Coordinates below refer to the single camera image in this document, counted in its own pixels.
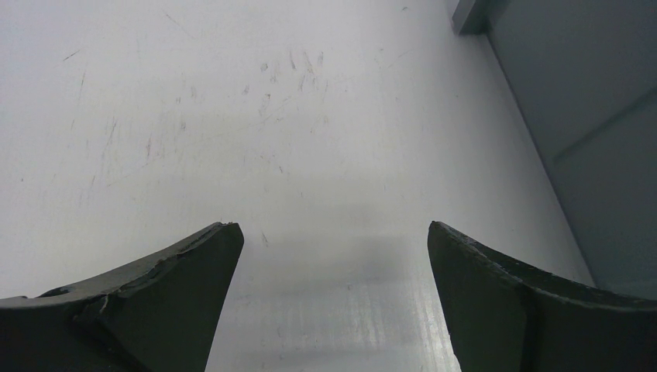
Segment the grey plastic bin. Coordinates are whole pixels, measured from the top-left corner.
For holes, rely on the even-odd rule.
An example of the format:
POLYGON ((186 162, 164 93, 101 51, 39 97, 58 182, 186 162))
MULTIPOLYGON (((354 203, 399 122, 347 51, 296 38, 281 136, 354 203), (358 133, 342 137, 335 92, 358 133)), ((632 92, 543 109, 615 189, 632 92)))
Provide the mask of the grey plastic bin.
POLYGON ((593 281, 656 297, 656 3, 449 1, 485 36, 593 281))

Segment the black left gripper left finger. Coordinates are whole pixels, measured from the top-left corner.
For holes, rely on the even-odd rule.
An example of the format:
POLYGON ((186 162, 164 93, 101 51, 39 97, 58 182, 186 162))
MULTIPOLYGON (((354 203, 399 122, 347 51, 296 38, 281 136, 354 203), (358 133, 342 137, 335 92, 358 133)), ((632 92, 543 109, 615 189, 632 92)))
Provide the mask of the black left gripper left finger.
POLYGON ((203 371, 244 245, 211 224, 103 274, 1 301, 3 371, 203 371))

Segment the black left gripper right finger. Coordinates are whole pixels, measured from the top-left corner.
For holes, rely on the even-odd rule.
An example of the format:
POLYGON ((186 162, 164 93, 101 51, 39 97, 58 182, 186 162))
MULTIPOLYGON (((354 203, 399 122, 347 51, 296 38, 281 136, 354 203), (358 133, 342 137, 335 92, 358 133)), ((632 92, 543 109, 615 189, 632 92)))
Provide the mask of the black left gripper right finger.
POLYGON ((656 303, 555 276, 442 222, 428 255, 463 371, 654 371, 656 303))

